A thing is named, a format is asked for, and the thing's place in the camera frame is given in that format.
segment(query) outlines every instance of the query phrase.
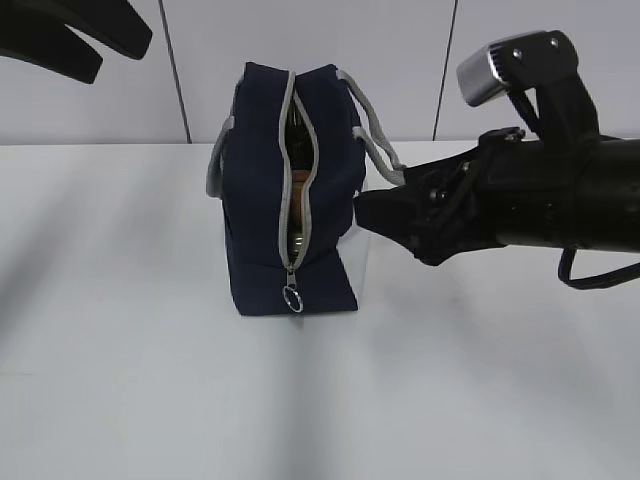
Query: lunch bag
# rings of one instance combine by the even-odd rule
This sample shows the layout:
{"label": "lunch bag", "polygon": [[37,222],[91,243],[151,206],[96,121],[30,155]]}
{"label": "lunch bag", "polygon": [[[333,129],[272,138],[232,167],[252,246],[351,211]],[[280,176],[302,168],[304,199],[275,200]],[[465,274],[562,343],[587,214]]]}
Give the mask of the lunch bag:
{"label": "lunch bag", "polygon": [[242,315],[358,309],[337,246],[358,228],[353,198],[365,180],[365,152],[387,180],[404,182],[404,166],[347,73],[246,65],[207,173],[207,194],[222,199],[231,293]]}

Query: zipper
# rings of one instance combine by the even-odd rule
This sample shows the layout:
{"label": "zipper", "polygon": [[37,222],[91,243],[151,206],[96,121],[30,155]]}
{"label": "zipper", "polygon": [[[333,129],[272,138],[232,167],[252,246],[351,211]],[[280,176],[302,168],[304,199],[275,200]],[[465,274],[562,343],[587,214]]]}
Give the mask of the zipper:
{"label": "zipper", "polygon": [[[307,114],[298,93],[294,90],[295,73],[289,73],[289,80],[287,82],[287,89],[285,91],[284,102],[282,103],[282,110],[280,112],[280,125],[279,125],[279,144],[282,152],[282,158],[284,160],[284,183],[282,187],[282,202],[280,205],[280,223],[278,231],[278,251],[280,258],[282,259],[282,265],[287,272],[286,284],[282,287],[282,296],[285,303],[294,313],[302,313],[304,310],[303,299],[298,292],[298,282],[296,279],[296,271],[300,268],[304,262],[304,258],[309,250],[311,243],[311,231],[313,220],[311,218],[311,201],[309,198],[309,190],[313,181],[318,174],[318,163],[320,161],[320,153],[318,148],[318,136],[316,135],[311,119]],[[287,116],[289,114],[289,108],[293,101],[293,107],[297,109],[304,126],[307,129],[309,138],[311,139],[311,145],[313,147],[313,166],[309,178],[304,182],[302,186],[302,237],[303,242],[300,247],[300,252],[294,262],[291,262],[289,257],[289,215],[291,211],[291,197],[293,194],[293,174],[291,172],[291,158],[285,143],[285,126]]]}

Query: table surface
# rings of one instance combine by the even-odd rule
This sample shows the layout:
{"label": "table surface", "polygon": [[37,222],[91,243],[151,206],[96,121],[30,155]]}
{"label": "table surface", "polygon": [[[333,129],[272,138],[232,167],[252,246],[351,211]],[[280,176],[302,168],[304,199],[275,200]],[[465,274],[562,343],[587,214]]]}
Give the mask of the table surface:
{"label": "table surface", "polygon": [[358,313],[242,318],[210,150],[0,148],[0,478],[638,478],[638,284],[374,237]]}

